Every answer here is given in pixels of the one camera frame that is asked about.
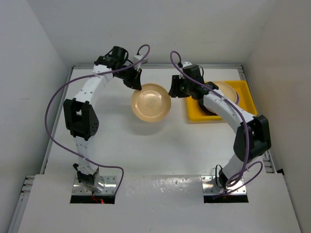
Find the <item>orange plate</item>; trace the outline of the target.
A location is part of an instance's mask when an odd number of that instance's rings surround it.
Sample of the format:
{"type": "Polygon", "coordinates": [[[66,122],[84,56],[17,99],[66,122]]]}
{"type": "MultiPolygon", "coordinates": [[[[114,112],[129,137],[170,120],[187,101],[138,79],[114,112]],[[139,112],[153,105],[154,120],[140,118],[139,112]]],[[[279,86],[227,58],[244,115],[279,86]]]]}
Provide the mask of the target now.
{"type": "Polygon", "coordinates": [[[162,121],[170,112],[171,97],[167,90],[155,83],[142,85],[132,94],[131,108],[136,117],[148,123],[162,121]]]}
{"type": "Polygon", "coordinates": [[[236,103],[238,100],[238,95],[235,89],[225,82],[214,81],[214,84],[222,91],[222,93],[230,99],[232,102],[236,103]]]}

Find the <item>steel rimmed plate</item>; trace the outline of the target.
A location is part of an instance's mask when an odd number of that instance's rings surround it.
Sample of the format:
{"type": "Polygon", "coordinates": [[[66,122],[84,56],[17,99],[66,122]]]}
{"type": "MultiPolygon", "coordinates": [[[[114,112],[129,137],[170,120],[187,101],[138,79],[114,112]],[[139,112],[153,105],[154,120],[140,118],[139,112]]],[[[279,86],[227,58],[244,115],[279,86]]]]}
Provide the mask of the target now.
{"type": "Polygon", "coordinates": [[[208,116],[216,116],[217,114],[214,113],[212,110],[209,110],[208,108],[206,108],[203,104],[203,99],[199,99],[198,100],[198,104],[199,107],[201,108],[201,110],[206,113],[208,116]]]}

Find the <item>purple plate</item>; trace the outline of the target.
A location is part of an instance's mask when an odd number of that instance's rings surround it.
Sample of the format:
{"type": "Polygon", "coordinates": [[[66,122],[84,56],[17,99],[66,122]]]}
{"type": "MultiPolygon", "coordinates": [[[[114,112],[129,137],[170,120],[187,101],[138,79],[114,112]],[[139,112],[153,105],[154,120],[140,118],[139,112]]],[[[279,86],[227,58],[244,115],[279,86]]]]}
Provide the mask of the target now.
{"type": "Polygon", "coordinates": [[[236,101],[235,101],[235,104],[236,104],[236,105],[239,105],[240,101],[241,101],[240,95],[236,92],[236,101]]]}

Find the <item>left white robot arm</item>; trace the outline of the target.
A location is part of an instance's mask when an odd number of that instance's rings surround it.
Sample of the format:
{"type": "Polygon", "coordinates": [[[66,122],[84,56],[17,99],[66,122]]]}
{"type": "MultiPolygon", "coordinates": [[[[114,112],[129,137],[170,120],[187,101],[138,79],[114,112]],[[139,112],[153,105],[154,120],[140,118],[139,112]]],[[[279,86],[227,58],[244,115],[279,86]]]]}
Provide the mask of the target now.
{"type": "Polygon", "coordinates": [[[65,125],[73,136],[80,155],[78,163],[74,164],[77,178],[89,189],[94,190],[104,184],[100,180],[99,166],[90,162],[93,156],[93,137],[99,129],[99,119],[94,110],[96,101],[114,77],[122,79],[129,88],[141,90],[140,66],[146,60],[145,56],[137,53],[129,61],[128,51],[114,46],[94,62],[92,74],[82,89],[63,103],[65,125]]]}

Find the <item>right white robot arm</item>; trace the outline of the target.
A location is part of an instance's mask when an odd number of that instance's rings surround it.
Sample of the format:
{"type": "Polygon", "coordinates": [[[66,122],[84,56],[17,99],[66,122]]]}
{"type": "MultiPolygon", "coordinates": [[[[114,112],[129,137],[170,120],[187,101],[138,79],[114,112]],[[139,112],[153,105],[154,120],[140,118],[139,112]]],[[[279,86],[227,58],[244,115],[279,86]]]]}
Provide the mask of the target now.
{"type": "Polygon", "coordinates": [[[201,68],[189,62],[178,63],[180,75],[172,76],[169,95],[172,98],[191,97],[219,115],[235,133],[234,154],[218,175],[222,188],[229,188],[241,179],[253,160],[271,147],[268,119],[255,116],[231,101],[213,82],[206,83],[201,68]]]}

